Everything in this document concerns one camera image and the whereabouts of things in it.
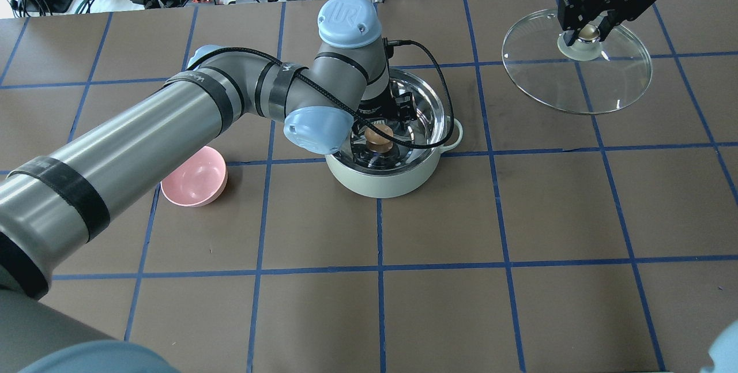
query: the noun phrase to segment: ur logo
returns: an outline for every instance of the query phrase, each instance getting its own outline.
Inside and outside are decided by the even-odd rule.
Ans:
[[[346,22],[353,26],[356,24],[356,16],[358,14],[359,6],[346,5],[346,3],[338,2],[330,8],[330,14],[327,19],[337,24]]]

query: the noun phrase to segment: pink bowl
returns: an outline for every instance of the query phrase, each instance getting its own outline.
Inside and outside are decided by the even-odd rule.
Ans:
[[[175,205],[196,208],[218,198],[226,181],[228,170],[223,156],[206,146],[161,181],[161,192]]]

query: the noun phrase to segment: black velcro strap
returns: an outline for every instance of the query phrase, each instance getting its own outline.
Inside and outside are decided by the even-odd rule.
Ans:
[[[77,210],[89,233],[88,242],[110,224],[110,212],[103,197],[77,170],[52,157],[35,157],[11,171],[8,178],[25,174],[38,179]]]
[[[377,76],[376,78],[372,79],[371,81],[367,82],[367,86],[373,84],[374,82],[379,81],[379,79],[382,79],[382,76],[385,75],[385,70],[387,70],[387,65],[385,64],[385,67],[382,68],[382,72]]]
[[[335,52],[322,52],[318,53],[315,58],[334,58],[342,61],[343,63],[350,64],[351,66],[353,66],[354,69],[358,70],[359,73],[364,76],[364,79],[366,79],[367,82],[369,82],[369,74],[367,73],[366,69],[364,69],[364,66],[362,66],[356,60],[349,58],[347,55],[342,55],[341,53]]]
[[[233,105],[228,97],[228,92],[220,82],[211,78],[205,73],[197,70],[180,71],[180,73],[172,76],[168,81],[164,82],[164,87],[174,82],[190,82],[200,86],[206,94],[213,98],[218,110],[221,111],[221,132],[223,134],[233,123]]]
[[[48,292],[48,282],[26,252],[0,232],[0,267],[10,273],[29,297],[39,299]]]
[[[238,99],[240,100],[240,115],[238,115],[238,118],[240,118],[241,116],[243,116],[243,114],[246,113],[246,108],[247,108],[246,107],[246,100],[243,99],[243,92],[242,92],[242,90],[240,90],[240,87],[238,86],[238,84],[235,83],[235,80],[233,79],[233,76],[231,76],[230,74],[225,73],[225,71],[223,71],[223,70],[221,70],[219,68],[213,67],[213,66],[203,66],[203,69],[214,70],[217,73],[222,74],[222,76],[224,78],[228,79],[228,81],[230,82],[230,84],[232,84],[233,87],[235,88],[235,92],[238,93]]]
[[[285,111],[287,92],[295,79],[295,74],[303,69],[306,67],[297,63],[282,63],[280,66],[272,91],[269,92],[269,117],[273,120],[284,120],[287,116]]]
[[[261,110],[261,88],[264,86],[264,79],[266,79],[266,74],[269,73],[269,69],[271,69],[272,66],[274,66],[274,63],[267,63],[266,66],[261,69],[259,79],[258,81],[256,81],[256,89],[254,90],[254,105],[256,106],[256,113],[259,116],[264,116],[264,112]]]

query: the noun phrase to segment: pot handle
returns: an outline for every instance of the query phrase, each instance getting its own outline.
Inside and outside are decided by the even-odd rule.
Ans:
[[[464,127],[461,126],[461,123],[458,119],[454,118],[454,125],[456,125],[456,128],[459,129],[459,136],[456,138],[456,141],[453,142],[451,145],[441,145],[439,147],[441,154],[447,152],[448,150],[453,150],[461,143],[461,139],[464,138]]]

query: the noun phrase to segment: brown table surface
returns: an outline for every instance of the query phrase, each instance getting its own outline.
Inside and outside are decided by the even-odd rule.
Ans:
[[[309,65],[323,2],[0,20],[0,173],[154,92],[203,44]],[[464,141],[378,201],[250,116],[203,208],[150,194],[64,262],[42,302],[185,372],[696,373],[738,318],[736,0],[659,0],[630,108],[576,116],[500,46],[554,0],[387,0],[385,36],[445,67]],[[425,56],[392,63],[438,79]]]

